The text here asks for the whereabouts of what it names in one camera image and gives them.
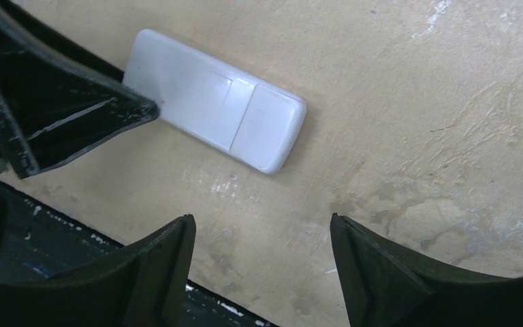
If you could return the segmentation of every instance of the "beige tabletop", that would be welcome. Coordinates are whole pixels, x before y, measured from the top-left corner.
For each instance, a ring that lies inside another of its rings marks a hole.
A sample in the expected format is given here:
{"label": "beige tabletop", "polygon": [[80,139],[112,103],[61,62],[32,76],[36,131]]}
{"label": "beige tabletop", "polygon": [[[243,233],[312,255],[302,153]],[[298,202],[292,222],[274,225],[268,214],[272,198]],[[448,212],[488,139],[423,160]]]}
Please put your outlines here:
{"label": "beige tabletop", "polygon": [[302,96],[266,176],[155,121],[1,178],[123,243],[185,213],[190,278],[282,326],[347,326],[333,212],[457,266],[523,275],[523,0],[24,0],[124,68],[155,29]]}

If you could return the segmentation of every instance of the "table surface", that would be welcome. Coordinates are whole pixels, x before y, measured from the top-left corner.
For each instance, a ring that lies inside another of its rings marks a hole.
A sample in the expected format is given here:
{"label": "table surface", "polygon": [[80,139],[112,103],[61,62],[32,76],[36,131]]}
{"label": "table surface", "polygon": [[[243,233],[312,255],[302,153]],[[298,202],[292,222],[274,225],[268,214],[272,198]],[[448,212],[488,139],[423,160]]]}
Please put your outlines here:
{"label": "table surface", "polygon": [[266,176],[155,121],[16,188],[122,243],[195,215],[190,278],[283,326],[347,326],[333,212],[523,275],[523,1],[17,0],[124,68],[155,29],[302,96]]}

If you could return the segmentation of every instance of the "white rectangular object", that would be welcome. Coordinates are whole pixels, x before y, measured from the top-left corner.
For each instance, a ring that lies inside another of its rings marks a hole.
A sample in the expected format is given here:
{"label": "white rectangular object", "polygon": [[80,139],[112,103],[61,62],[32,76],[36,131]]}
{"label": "white rectangular object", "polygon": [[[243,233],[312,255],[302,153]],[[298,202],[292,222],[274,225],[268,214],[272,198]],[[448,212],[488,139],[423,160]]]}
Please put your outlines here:
{"label": "white rectangular object", "polygon": [[306,116],[301,97],[148,29],[123,84],[157,102],[163,120],[266,174],[281,168]]}

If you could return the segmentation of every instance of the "worn surface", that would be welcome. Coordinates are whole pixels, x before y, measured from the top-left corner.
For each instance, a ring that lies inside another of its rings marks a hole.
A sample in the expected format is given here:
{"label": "worn surface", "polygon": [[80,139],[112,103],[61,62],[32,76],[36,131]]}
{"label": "worn surface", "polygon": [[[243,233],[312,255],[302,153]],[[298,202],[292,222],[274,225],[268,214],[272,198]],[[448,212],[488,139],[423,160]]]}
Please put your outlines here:
{"label": "worn surface", "polygon": [[523,275],[523,1],[24,0],[124,67],[151,28],[303,96],[264,176],[157,121],[2,179],[130,243],[192,213],[190,277],[284,326],[346,326],[328,224]]}

